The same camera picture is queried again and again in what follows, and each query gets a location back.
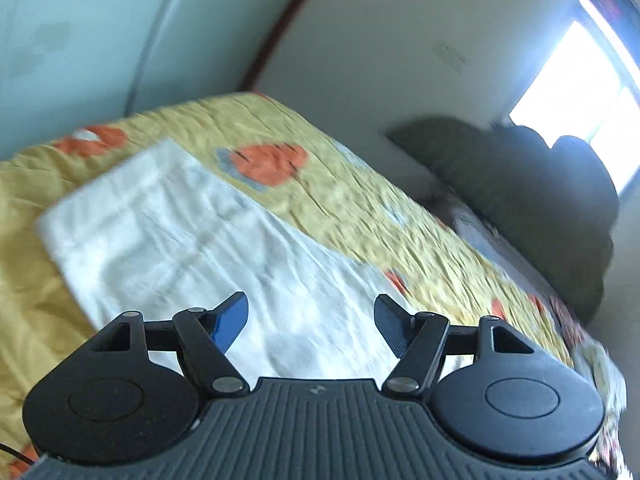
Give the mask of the white textured pants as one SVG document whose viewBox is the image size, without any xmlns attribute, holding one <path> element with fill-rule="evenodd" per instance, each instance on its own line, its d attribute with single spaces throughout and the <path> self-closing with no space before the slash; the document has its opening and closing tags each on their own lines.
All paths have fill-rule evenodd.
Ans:
<svg viewBox="0 0 640 480">
<path fill-rule="evenodd" d="M 248 380 L 381 378 L 395 359 L 373 323 L 376 296 L 438 313 L 413 307 L 372 264 L 316 242 L 171 140 L 67 195 L 37 232 L 96 327 L 130 309 L 163 320 L 244 292 L 250 313 L 229 356 Z"/>
</svg>

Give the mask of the grey striped pillow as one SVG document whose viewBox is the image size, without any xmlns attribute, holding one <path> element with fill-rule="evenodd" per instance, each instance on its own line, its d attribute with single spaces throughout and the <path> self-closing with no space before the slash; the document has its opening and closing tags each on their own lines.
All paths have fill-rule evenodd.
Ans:
<svg viewBox="0 0 640 480">
<path fill-rule="evenodd" d="M 426 209 L 503 270 L 524 292 L 537 296 L 548 307 L 555 290 L 494 226 L 478 218 L 467 204 L 457 196 L 446 195 L 428 202 Z"/>
</svg>

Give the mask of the yellow carrot print bedspread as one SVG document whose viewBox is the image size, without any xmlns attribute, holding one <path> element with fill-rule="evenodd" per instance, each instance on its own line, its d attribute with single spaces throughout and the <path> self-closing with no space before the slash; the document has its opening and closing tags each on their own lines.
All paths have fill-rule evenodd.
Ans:
<svg viewBox="0 0 640 480">
<path fill-rule="evenodd" d="M 535 300 L 347 148 L 275 100 L 238 94 L 79 128 L 1 165 L 1 439 L 24 448 L 27 390 L 86 340 L 89 323 L 35 232 L 78 185 L 170 139 L 316 242 L 374 266 L 409 304 L 455 321 L 503 313 L 561 361 Z"/>
</svg>

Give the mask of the dark scalloped headboard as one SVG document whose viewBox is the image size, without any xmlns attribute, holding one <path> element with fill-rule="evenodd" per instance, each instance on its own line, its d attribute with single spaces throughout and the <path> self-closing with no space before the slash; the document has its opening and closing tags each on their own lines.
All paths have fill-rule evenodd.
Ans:
<svg viewBox="0 0 640 480">
<path fill-rule="evenodd" d="M 482 130 L 449 117 L 408 122 L 387 136 L 496 228 L 579 321 L 594 318 L 620 199 L 586 141 L 547 144 L 531 128 Z"/>
</svg>

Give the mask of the folded light cloth pile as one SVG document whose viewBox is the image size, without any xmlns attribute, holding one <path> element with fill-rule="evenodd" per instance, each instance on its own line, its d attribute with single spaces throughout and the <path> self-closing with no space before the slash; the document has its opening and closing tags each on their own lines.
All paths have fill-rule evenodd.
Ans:
<svg viewBox="0 0 640 480">
<path fill-rule="evenodd" d="M 620 469 L 625 465 L 620 446 L 620 416 L 627 408 L 626 380 L 602 344 L 584 330 L 576 337 L 570 355 L 574 370 L 596 388 L 604 405 L 598 456 L 612 469 Z"/>
</svg>

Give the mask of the bright window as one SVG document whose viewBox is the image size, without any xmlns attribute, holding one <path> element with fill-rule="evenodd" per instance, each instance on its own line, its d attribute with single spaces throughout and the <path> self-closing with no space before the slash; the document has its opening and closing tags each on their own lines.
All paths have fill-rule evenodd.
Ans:
<svg viewBox="0 0 640 480">
<path fill-rule="evenodd" d="M 585 141 L 622 194 L 639 173 L 639 62 L 591 0 L 577 13 L 506 119 L 548 146 Z"/>
</svg>

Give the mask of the frosted glass wardrobe door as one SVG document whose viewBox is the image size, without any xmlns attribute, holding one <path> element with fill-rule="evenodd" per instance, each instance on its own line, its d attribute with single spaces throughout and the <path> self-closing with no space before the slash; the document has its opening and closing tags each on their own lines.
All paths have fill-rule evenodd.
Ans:
<svg viewBox="0 0 640 480">
<path fill-rule="evenodd" d="M 239 89 L 290 0 L 1 0 L 1 154 Z"/>
</svg>

